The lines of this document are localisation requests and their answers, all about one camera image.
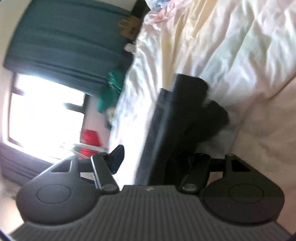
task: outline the window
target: window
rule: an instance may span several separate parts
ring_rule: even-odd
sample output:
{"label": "window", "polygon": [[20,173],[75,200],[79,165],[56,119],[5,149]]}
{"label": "window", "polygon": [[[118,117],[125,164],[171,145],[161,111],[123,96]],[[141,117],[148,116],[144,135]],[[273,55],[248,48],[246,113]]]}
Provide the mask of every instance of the window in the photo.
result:
{"label": "window", "polygon": [[80,142],[88,96],[67,86],[16,74],[11,91],[9,141],[59,159]]}

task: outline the white bedding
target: white bedding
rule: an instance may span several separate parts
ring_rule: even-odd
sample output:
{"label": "white bedding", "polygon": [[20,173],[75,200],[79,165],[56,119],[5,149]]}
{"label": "white bedding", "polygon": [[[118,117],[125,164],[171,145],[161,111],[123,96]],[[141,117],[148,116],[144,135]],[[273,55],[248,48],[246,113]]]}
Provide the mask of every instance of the white bedding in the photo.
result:
{"label": "white bedding", "polygon": [[110,136],[110,149],[123,144],[126,151],[116,181],[133,184],[160,88],[170,89],[175,73],[198,76],[230,116],[198,151],[233,152],[280,185],[279,222],[296,231],[296,3],[174,3],[162,22],[155,12],[146,16],[136,43]]}

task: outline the brown paper bag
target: brown paper bag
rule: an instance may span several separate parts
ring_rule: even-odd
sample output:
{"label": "brown paper bag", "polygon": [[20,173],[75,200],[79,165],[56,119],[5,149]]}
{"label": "brown paper bag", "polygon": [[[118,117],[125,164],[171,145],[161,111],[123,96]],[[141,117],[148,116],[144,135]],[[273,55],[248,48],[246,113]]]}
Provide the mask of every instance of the brown paper bag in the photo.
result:
{"label": "brown paper bag", "polygon": [[140,31],[141,24],[141,19],[135,16],[124,18],[119,23],[119,26],[123,28],[120,34],[130,40],[135,40]]}

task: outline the red object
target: red object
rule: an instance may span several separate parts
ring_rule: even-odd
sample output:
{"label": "red object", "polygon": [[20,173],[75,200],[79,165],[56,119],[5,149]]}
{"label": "red object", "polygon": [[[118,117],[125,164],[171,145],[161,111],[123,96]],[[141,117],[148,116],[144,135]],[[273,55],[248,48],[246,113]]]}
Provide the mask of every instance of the red object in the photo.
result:
{"label": "red object", "polygon": [[[87,145],[91,146],[102,146],[101,140],[97,134],[96,131],[92,130],[83,130],[81,134],[81,142]],[[82,155],[85,155],[87,157],[91,157],[94,154],[97,154],[97,151],[86,149],[86,148],[80,148],[79,151]]]}

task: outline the window frame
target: window frame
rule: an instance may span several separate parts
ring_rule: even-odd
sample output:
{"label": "window frame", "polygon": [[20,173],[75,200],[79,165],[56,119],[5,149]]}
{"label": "window frame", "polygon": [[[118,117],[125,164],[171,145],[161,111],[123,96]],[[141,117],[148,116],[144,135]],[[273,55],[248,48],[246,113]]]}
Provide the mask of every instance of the window frame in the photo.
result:
{"label": "window frame", "polygon": [[[16,81],[17,81],[17,75],[19,73],[16,73],[14,72],[13,73],[13,76],[12,76],[12,84],[11,84],[11,89],[10,89],[10,96],[9,96],[9,105],[8,105],[8,125],[7,125],[7,137],[8,137],[8,142],[10,143],[13,143],[17,146],[20,146],[20,147],[23,147],[20,143],[18,143],[17,141],[13,140],[11,137],[10,137],[10,134],[9,134],[9,127],[10,127],[10,109],[11,109],[11,100],[12,100],[12,94],[17,94],[17,95],[21,95],[21,96],[24,96],[25,93],[24,91],[18,89],[15,84],[16,84]],[[68,110],[72,110],[72,111],[76,111],[76,112],[80,112],[80,113],[83,113],[84,114],[84,117],[83,117],[83,122],[82,122],[82,127],[81,127],[81,133],[80,133],[80,140],[81,140],[81,134],[82,134],[82,130],[83,130],[83,127],[85,125],[85,115],[86,115],[86,111],[87,111],[87,106],[89,104],[89,98],[90,96],[88,94],[85,94],[84,93],[84,100],[83,100],[83,105],[82,106],[79,106],[79,105],[75,105],[75,104],[72,104],[72,103],[64,103],[64,106],[66,109]]]}

